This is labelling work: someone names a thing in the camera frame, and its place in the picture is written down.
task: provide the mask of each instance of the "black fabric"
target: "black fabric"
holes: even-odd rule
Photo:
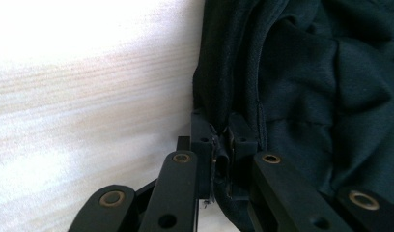
[[[394,1],[207,0],[193,94],[217,131],[241,113],[317,190],[394,203]]]

